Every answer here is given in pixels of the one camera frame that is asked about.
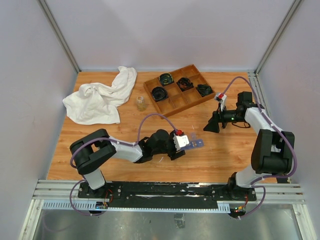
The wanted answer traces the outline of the blue weekly pill organizer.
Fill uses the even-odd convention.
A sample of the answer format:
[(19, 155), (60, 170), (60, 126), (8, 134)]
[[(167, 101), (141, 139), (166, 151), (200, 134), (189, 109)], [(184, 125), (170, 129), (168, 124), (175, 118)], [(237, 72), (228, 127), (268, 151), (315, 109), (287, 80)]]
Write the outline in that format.
[(189, 140), (189, 144), (182, 148), (182, 150), (184, 150), (184, 151), (191, 150), (191, 149), (202, 148), (205, 145), (204, 141), (202, 139), (197, 138), (197, 135), (196, 135), (195, 132), (191, 132), (188, 135), (188, 140)]

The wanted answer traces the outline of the clear jar of pills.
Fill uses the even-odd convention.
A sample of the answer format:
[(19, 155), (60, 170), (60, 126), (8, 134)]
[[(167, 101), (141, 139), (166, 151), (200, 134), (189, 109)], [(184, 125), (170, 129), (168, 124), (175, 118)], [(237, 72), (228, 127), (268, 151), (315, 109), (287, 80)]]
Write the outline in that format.
[(136, 100), (136, 107), (141, 112), (145, 111), (147, 108), (145, 100), (143, 102), (137, 102), (137, 100)]

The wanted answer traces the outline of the gold jar lid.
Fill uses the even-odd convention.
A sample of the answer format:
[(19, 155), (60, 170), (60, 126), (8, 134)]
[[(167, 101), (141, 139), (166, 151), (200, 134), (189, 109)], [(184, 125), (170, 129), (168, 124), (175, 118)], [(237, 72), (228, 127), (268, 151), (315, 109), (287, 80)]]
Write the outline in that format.
[(144, 99), (143, 96), (138, 96), (138, 97), (136, 98), (136, 101), (137, 101), (137, 102), (144, 102), (145, 99)]

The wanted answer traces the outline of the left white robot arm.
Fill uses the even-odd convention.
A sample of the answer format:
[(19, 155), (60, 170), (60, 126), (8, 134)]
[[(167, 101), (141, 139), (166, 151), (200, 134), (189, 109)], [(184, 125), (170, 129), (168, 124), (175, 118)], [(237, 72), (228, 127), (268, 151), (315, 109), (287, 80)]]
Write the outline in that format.
[(88, 196), (101, 198), (107, 193), (107, 185), (100, 167), (107, 160), (116, 158), (143, 164), (151, 161), (154, 155), (166, 154), (173, 161), (186, 154), (184, 147), (189, 144), (188, 136), (180, 130), (169, 133), (159, 129), (138, 142), (126, 142), (110, 136), (102, 128), (75, 141), (69, 150), (72, 167), (85, 180), (81, 188), (88, 188)]

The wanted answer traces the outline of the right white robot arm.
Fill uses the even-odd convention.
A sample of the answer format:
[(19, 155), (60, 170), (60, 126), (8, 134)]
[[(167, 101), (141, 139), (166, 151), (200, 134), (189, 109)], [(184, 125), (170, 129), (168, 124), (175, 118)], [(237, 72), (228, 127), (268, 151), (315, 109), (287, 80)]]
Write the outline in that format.
[(255, 183), (264, 178), (290, 176), (297, 167), (294, 134), (277, 127), (266, 115), (264, 107), (253, 102), (254, 96), (255, 94), (248, 91), (239, 93), (236, 109), (228, 110), (225, 106), (226, 94), (218, 93), (215, 96), (218, 108), (204, 127), (206, 132), (219, 133), (228, 123), (244, 123), (257, 134), (250, 165), (242, 171), (234, 172), (222, 187), (220, 195), (234, 201), (255, 200)]

